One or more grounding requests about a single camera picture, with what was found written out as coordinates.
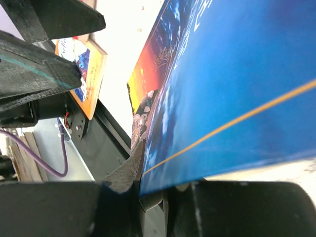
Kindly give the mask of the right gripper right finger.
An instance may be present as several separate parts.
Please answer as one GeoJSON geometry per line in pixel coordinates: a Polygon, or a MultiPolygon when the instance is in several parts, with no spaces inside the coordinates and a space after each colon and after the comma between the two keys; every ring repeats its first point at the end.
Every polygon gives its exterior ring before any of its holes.
{"type": "Polygon", "coordinates": [[[298,184],[280,181],[194,181],[146,189],[159,195],[168,237],[313,237],[316,207],[298,184]]]}

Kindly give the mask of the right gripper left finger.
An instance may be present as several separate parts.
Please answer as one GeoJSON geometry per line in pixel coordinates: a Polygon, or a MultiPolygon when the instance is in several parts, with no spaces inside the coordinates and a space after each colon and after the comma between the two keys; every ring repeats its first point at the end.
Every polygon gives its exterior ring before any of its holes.
{"type": "Polygon", "coordinates": [[[3,237],[141,237],[139,185],[145,142],[102,181],[13,183],[0,187],[3,237]]]}

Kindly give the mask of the Jane Eyre blue book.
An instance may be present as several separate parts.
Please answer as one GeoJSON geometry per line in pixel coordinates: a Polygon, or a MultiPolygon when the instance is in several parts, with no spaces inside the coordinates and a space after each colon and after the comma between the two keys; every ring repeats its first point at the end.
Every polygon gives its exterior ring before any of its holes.
{"type": "Polygon", "coordinates": [[[140,196],[316,155],[316,3],[166,0],[127,84],[140,196]]]}

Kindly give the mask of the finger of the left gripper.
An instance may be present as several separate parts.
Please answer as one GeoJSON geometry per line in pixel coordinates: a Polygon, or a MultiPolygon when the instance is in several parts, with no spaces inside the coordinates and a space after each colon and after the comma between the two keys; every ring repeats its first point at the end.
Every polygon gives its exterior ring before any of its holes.
{"type": "Polygon", "coordinates": [[[71,38],[106,27],[104,16],[81,0],[2,0],[0,6],[26,42],[71,38]]]}
{"type": "Polygon", "coordinates": [[[19,106],[81,86],[74,62],[2,31],[0,104],[19,106]]]}

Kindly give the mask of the orange illustrated book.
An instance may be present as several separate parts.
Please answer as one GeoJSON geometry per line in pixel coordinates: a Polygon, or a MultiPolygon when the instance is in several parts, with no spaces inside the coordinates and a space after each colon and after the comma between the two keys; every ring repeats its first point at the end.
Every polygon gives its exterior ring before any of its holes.
{"type": "Polygon", "coordinates": [[[56,41],[55,54],[78,66],[81,86],[71,90],[71,95],[91,120],[98,101],[107,53],[91,39],[81,42],[74,38],[63,38],[56,41]]]}

